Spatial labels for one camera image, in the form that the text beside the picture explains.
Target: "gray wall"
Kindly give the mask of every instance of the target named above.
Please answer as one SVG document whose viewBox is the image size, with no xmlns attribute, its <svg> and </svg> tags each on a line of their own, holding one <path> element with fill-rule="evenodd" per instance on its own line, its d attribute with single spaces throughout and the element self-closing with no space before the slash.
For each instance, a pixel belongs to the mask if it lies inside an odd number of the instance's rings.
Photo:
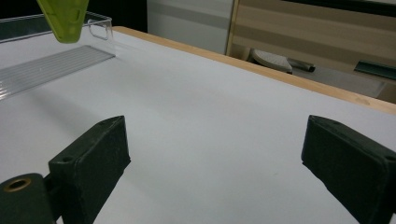
<svg viewBox="0 0 396 224">
<path fill-rule="evenodd" d="M 225 53 L 233 0 L 148 0 L 148 32 Z"/>
</svg>

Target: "wooden table edge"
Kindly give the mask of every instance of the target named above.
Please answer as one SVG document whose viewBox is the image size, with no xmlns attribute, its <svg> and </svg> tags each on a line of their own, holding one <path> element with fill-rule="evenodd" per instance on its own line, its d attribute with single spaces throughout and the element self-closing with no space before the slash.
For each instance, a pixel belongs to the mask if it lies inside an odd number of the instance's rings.
<svg viewBox="0 0 396 224">
<path fill-rule="evenodd" d="M 155 44 L 166 46 L 168 48 L 182 50 L 220 63 L 226 63 L 231 66 L 242 68 L 265 77 L 269 77 L 278 81 L 288 83 L 296 87 L 300 87 L 309 91 L 318 92 L 340 100 L 348 101 L 352 104 L 363 105 L 375 110 L 396 115 L 395 104 L 377 100 L 375 98 L 361 95 L 356 92 L 345 91 L 336 87 L 318 83 L 302 77 L 287 75 L 285 73 L 278 72 L 276 70 L 269 69 L 263 66 L 259 66 L 257 64 L 247 63 L 229 56 L 218 54 L 216 52 L 212 52 L 206 49 L 199 49 L 190 45 L 182 44 L 156 35 L 150 35 L 143 32 L 139 32 L 127 27 L 115 26 L 113 27 L 113 31 L 126 35 L 131 35 L 140 39 L 144 39 Z"/>
</svg>

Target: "transparent plastic bin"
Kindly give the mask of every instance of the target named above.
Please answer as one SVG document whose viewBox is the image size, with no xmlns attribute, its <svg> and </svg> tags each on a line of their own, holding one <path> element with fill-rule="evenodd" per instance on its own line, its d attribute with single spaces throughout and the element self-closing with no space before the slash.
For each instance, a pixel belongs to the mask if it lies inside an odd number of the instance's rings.
<svg viewBox="0 0 396 224">
<path fill-rule="evenodd" d="M 111 18 L 87 12 L 77 43 L 61 44 L 44 15 L 0 20 L 0 100 L 115 57 Z"/>
</svg>

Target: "table surface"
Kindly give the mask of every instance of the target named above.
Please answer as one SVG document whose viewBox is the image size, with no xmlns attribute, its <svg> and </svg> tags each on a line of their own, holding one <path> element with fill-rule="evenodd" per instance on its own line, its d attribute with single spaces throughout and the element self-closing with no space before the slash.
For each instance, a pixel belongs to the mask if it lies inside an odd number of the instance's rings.
<svg viewBox="0 0 396 224">
<path fill-rule="evenodd" d="M 132 163 L 95 223 L 356 223 L 302 165 L 307 119 L 396 150 L 393 105 L 115 30 L 116 58 L 0 101 L 0 181 L 46 175 L 94 123 L 124 115 Z"/>
</svg>

